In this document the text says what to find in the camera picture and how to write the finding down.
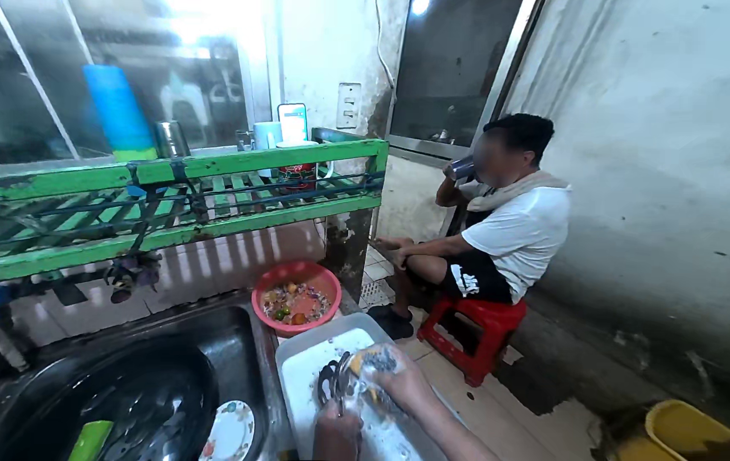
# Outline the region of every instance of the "man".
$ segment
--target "man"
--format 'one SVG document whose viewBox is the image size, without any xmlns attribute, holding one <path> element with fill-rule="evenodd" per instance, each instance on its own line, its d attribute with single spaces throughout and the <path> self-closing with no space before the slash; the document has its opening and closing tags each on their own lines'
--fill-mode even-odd
<svg viewBox="0 0 730 461">
<path fill-rule="evenodd" d="M 415 244 L 380 239 L 393 251 L 396 303 L 368 312 L 394 340 L 413 335 L 408 295 L 416 287 L 451 298 L 517 303 L 541 278 L 564 243 L 570 186 L 540 171 L 553 123 L 514 114 L 488 123 L 474 150 L 478 182 L 461 188 L 445 178 L 436 204 L 467 205 L 466 228 L 456 236 Z"/>
</svg>

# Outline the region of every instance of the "green brush handle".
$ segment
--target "green brush handle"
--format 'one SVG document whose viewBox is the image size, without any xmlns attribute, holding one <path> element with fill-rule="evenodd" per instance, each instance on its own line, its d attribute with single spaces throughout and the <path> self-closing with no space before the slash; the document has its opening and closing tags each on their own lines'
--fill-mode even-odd
<svg viewBox="0 0 730 461">
<path fill-rule="evenodd" d="M 93 421 L 86 423 L 77 436 L 77 442 L 69 456 L 69 461 L 94 461 L 104 448 L 106 437 L 112 431 L 111 421 Z"/>
</svg>

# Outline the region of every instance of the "red plastic stool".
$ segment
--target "red plastic stool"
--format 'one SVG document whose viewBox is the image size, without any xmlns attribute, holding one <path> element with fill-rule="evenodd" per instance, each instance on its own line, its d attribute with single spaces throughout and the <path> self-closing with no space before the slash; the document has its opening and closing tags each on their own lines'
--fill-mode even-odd
<svg viewBox="0 0 730 461">
<path fill-rule="evenodd" d="M 433 329 L 449 309 L 456 309 L 457 312 L 484 329 L 475 356 L 471 357 L 456 349 L 453 344 L 444 339 L 444 336 Z M 527 304 L 523 299 L 510 305 L 476 299 L 454 301 L 444 297 L 433 306 L 433 311 L 419 328 L 416 337 L 419 338 L 419 341 L 430 342 L 437 351 L 459 367 L 464 372 L 465 382 L 468 385 L 479 387 L 484 381 L 484 377 L 493 371 L 498 351 L 507 345 L 507 341 L 510 340 L 513 331 L 518 328 L 526 312 Z"/>
</svg>

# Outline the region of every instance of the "white t-shirt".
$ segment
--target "white t-shirt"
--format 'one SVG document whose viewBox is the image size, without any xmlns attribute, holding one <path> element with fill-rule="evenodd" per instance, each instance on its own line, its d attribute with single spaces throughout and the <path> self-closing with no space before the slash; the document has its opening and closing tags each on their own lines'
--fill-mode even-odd
<svg viewBox="0 0 730 461">
<path fill-rule="evenodd" d="M 460 188 L 468 198 L 474 194 L 473 184 Z M 566 240 L 570 191 L 570 187 L 537 187 L 462 231 L 468 244 L 493 259 L 510 285 L 514 303 L 544 275 L 550 259 Z"/>
</svg>

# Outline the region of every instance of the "green dish rack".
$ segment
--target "green dish rack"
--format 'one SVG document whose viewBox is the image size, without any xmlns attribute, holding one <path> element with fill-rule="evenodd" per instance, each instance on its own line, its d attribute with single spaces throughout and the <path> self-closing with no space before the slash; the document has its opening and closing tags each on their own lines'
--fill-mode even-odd
<svg viewBox="0 0 730 461">
<path fill-rule="evenodd" d="M 285 182 L 257 174 L 350 158 L 367 158 L 366 171 Z M 0 281 L 378 207 L 387 158 L 387 142 L 356 140 L 0 176 Z M 285 189 L 300 184 L 313 185 Z"/>
</svg>

